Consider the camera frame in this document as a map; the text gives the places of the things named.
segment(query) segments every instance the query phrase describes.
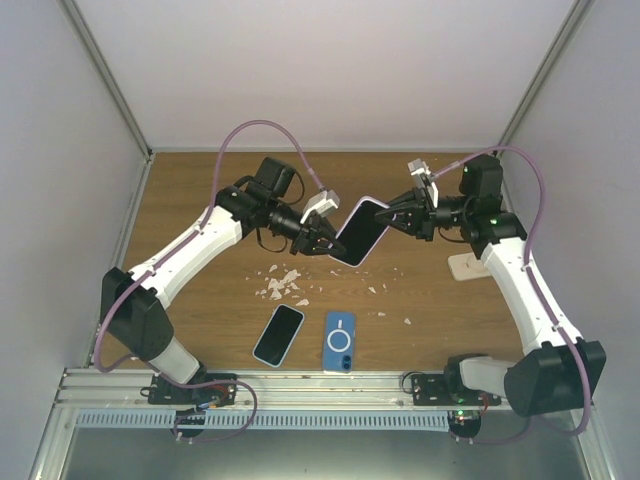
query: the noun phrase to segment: phone screen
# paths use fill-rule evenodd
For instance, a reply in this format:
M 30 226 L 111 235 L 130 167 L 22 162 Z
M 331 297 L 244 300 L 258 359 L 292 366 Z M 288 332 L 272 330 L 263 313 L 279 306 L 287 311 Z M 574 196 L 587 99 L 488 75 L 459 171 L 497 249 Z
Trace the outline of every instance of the phone screen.
M 372 200 L 362 200 L 351 212 L 347 222 L 338 232 L 337 239 L 345 247 L 343 255 L 331 255 L 349 266 L 357 267 L 375 247 L 387 226 L 376 222 L 375 214 L 386 205 Z
M 279 367 L 303 320 L 302 312 L 286 305 L 278 306 L 253 349 L 253 356 L 272 367 Z

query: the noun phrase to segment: blue phone case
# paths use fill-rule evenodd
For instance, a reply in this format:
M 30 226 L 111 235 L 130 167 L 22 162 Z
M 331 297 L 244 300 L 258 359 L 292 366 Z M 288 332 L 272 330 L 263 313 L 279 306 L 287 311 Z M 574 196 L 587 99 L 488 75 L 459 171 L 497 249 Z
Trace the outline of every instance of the blue phone case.
M 356 316 L 349 312 L 329 312 L 324 331 L 322 368 L 330 372 L 353 370 Z

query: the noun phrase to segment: wooden table surface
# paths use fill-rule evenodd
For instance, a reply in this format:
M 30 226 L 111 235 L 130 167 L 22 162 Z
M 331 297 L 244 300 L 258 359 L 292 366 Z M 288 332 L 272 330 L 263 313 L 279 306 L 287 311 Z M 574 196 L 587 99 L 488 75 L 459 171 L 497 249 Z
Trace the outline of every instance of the wooden table surface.
M 227 154 L 220 186 L 255 173 L 264 156 Z M 303 171 L 294 153 L 270 156 Z M 406 164 L 417 157 L 438 169 L 460 155 L 308 154 L 323 183 L 340 196 L 340 209 L 329 217 L 336 228 L 363 195 L 388 201 L 410 189 Z M 210 197 L 214 160 L 211 153 L 157 155 L 126 268 L 158 252 L 202 213 Z M 308 175 L 302 175 L 308 198 L 317 190 Z M 438 184 L 441 194 L 457 194 L 459 178 L 459 172 L 443 178 Z M 292 183 L 287 200 L 299 192 L 299 185 Z M 281 245 L 281 238 L 265 237 L 268 246 Z M 252 349 L 273 309 L 279 303 L 294 306 L 302 299 L 309 304 L 297 308 L 306 319 L 284 369 L 322 368 L 324 322 L 331 310 L 356 315 L 357 370 L 440 370 L 449 356 L 471 352 L 517 360 L 522 356 L 519 336 L 493 279 L 456 282 L 449 272 L 447 257 L 469 251 L 467 245 L 440 238 L 425 243 L 390 230 L 366 262 L 351 269 L 328 257 L 266 252 L 252 234 L 205 267 L 176 297 L 169 317 L 178 339 L 210 369 L 268 368 L 251 356 Z M 277 269 L 269 273 L 274 265 Z M 256 295 L 267 288 L 270 278 L 282 279 L 286 270 L 293 269 L 301 274 L 296 280 L 300 290 L 280 301 Z M 103 352 L 105 361 L 112 361 L 125 350 L 109 337 Z M 128 366 L 139 367 L 134 362 Z

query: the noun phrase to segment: white backdrop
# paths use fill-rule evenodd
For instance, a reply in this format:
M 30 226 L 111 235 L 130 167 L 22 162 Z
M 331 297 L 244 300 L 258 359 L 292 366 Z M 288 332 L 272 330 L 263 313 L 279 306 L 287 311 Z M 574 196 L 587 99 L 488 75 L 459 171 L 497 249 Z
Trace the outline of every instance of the white backdrop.
M 621 479 L 637 479 L 640 397 L 640 2 L 595 2 L 513 143 L 536 155 L 547 214 L 536 258 L 563 310 L 600 340 L 595 399 Z M 535 177 L 503 162 L 516 212 L 531 225 Z
M 497 142 L 572 3 L 78 0 L 152 147 L 334 150 Z
M 0 45 L 0 477 L 23 479 L 143 157 L 57 2 L 0 2 Z

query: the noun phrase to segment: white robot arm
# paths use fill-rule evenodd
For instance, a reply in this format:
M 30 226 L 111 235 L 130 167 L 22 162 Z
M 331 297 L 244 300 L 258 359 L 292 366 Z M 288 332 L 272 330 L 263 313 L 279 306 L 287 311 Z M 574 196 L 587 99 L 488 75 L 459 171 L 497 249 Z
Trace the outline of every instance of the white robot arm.
M 312 197 L 303 212 L 280 200 L 294 174 L 293 167 L 267 157 L 254 177 L 239 181 L 247 183 L 244 190 L 238 184 L 221 190 L 216 206 L 207 208 L 162 251 L 129 273 L 109 271 L 103 278 L 103 319 L 128 286 L 141 283 L 116 310 L 108 331 L 157 371 L 177 383 L 189 383 L 204 366 L 175 338 L 166 309 L 211 260 L 259 228 L 291 240 L 292 254 L 343 251 L 324 218 L 339 206 L 333 191 Z
M 489 155 L 465 165 L 458 197 L 438 195 L 430 171 L 421 160 L 409 163 L 416 187 L 389 202 L 376 215 L 381 223 L 418 239 L 432 241 L 436 228 L 460 227 L 478 260 L 495 279 L 518 327 L 525 357 L 517 362 L 494 360 L 482 354 L 452 357 L 445 368 L 453 398 L 469 391 L 488 392 L 509 400 L 513 410 L 531 416 L 583 405 L 579 372 L 562 327 L 586 367 L 591 393 L 606 355 L 600 342 L 585 342 L 558 306 L 531 257 L 524 265 L 527 234 L 518 218 L 502 210 L 502 167 Z M 537 280 L 558 325 L 554 325 L 534 290 L 526 269 Z

